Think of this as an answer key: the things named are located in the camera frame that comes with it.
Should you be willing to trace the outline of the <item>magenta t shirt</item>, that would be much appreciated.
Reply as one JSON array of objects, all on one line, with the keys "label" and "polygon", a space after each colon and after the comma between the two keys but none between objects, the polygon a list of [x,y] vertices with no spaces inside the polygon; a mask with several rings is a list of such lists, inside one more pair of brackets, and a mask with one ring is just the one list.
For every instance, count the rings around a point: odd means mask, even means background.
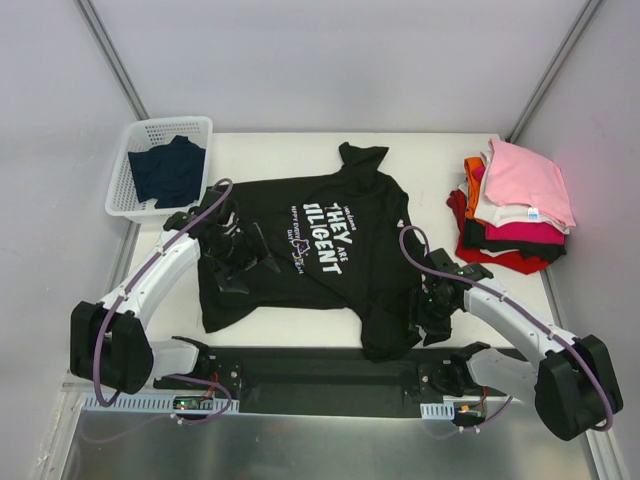
[{"label": "magenta t shirt", "polygon": [[527,241],[542,244],[563,245],[565,232],[544,215],[529,218],[530,207],[524,205],[497,206],[484,194],[485,181],[481,181],[480,197],[475,218],[485,226],[488,240]]}]

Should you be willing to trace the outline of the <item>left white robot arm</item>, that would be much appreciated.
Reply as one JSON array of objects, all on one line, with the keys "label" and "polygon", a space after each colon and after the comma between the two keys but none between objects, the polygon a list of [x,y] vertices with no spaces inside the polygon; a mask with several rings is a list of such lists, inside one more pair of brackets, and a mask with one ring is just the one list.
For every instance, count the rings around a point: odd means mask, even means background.
[{"label": "left white robot arm", "polygon": [[192,389],[205,386],[212,366],[204,344],[185,337],[151,341],[147,327],[176,282],[199,261],[222,293],[248,294],[243,275],[258,267],[278,271],[255,222],[243,222],[231,201],[172,215],[142,263],[96,303],[79,302],[71,313],[70,369],[102,392],[135,394],[148,381],[177,375]]}]

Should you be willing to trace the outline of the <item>red t shirt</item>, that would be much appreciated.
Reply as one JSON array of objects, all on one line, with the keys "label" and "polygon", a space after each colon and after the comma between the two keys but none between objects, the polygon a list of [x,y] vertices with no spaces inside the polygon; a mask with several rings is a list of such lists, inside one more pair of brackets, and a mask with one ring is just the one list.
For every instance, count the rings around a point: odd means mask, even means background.
[{"label": "red t shirt", "polygon": [[529,275],[550,266],[550,263],[539,257],[523,257],[518,251],[507,252],[497,256],[482,253],[477,248],[466,248],[463,245],[464,220],[466,210],[466,196],[460,190],[453,190],[449,194],[446,205],[451,209],[459,231],[455,254],[467,263],[497,264],[519,273]]}]

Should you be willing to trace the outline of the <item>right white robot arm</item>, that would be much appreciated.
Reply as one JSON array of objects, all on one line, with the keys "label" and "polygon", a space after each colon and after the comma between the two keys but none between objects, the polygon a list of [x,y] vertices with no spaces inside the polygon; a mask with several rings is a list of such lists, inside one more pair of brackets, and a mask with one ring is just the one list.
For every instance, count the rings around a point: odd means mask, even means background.
[{"label": "right white robot arm", "polygon": [[569,441],[587,430],[605,432],[623,408],[609,350],[594,335],[579,337],[536,317],[511,298],[479,264],[459,266],[442,249],[423,263],[412,260],[424,278],[419,319],[427,340],[448,326],[456,311],[484,321],[521,354],[520,359],[476,341],[454,352],[429,377],[430,386],[451,396],[494,389],[535,411],[556,437]]}]

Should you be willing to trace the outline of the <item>aluminium frame rail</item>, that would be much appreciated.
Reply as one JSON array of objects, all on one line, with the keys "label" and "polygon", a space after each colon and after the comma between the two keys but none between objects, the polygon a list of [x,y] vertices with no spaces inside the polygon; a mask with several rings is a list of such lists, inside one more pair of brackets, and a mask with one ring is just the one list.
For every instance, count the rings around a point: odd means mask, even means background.
[{"label": "aluminium frame rail", "polygon": [[[196,368],[204,364],[209,349],[199,352],[194,365],[183,368],[164,368],[152,355],[141,352],[116,359],[106,357],[100,362],[100,384],[122,394],[136,394],[155,380],[188,381]],[[432,373],[429,385],[443,396],[462,397],[487,388],[523,399],[525,396],[515,387],[517,370],[522,368],[533,376],[534,393],[543,399],[554,401],[564,394],[593,393],[594,387],[587,375],[595,373],[597,367],[591,354],[583,348],[577,351],[586,362],[584,367],[580,367],[567,351],[548,352],[538,364],[533,365],[516,357],[512,349],[499,351],[477,342],[455,351],[445,366]],[[199,388],[208,381],[217,380],[193,380]]]}]

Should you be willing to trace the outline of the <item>white t shirt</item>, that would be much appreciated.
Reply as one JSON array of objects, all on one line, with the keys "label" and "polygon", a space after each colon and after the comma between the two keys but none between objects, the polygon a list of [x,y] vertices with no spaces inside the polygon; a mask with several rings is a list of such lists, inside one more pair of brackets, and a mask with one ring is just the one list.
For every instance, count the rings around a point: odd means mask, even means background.
[{"label": "white t shirt", "polygon": [[485,170],[490,164],[490,153],[467,157],[463,165],[466,174],[467,207],[465,217],[486,227],[489,240],[523,240],[546,244],[561,244],[570,228],[545,216],[527,205],[498,206],[484,193]]}]

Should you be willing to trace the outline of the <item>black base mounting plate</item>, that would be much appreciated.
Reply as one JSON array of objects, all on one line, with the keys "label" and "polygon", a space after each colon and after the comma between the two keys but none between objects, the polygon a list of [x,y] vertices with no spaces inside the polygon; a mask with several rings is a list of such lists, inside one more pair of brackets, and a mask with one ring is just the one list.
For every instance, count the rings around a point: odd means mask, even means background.
[{"label": "black base mounting plate", "polygon": [[443,400],[429,378],[454,352],[414,349],[374,363],[359,349],[211,347],[188,381],[163,378],[153,386],[194,393],[194,379],[214,379],[245,414],[418,418],[422,404]]}]

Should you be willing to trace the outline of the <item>white plastic laundry basket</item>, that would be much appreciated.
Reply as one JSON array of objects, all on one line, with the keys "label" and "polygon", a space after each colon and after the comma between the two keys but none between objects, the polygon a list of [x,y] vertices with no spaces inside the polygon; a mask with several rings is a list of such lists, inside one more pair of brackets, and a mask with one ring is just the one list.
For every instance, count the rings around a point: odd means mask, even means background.
[{"label": "white plastic laundry basket", "polygon": [[[106,212],[114,217],[124,217],[138,224],[162,224],[178,211],[187,211],[197,206],[207,189],[208,174],[213,149],[213,121],[206,116],[178,116],[154,118],[130,124],[123,133],[111,174],[105,200]],[[140,202],[129,154],[146,152],[153,147],[167,145],[176,136],[186,137],[204,150],[204,163],[199,196],[190,204],[177,208],[157,208],[155,198]]]}]

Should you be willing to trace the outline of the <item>navy blue t shirt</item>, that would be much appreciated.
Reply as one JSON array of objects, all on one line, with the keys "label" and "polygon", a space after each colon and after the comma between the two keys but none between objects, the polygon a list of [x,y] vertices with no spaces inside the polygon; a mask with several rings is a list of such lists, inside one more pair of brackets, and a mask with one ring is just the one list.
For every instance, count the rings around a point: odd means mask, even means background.
[{"label": "navy blue t shirt", "polygon": [[156,209],[185,207],[199,199],[206,152],[185,136],[147,151],[129,152],[139,202],[155,200]]}]

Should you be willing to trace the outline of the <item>pink t shirt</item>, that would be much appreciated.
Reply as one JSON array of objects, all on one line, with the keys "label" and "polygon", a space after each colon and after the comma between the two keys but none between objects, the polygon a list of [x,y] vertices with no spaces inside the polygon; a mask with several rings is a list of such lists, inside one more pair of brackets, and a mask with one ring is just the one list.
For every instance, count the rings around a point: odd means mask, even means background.
[{"label": "pink t shirt", "polygon": [[503,140],[489,141],[485,196],[494,205],[536,208],[569,229],[576,226],[560,168],[546,157]]}]

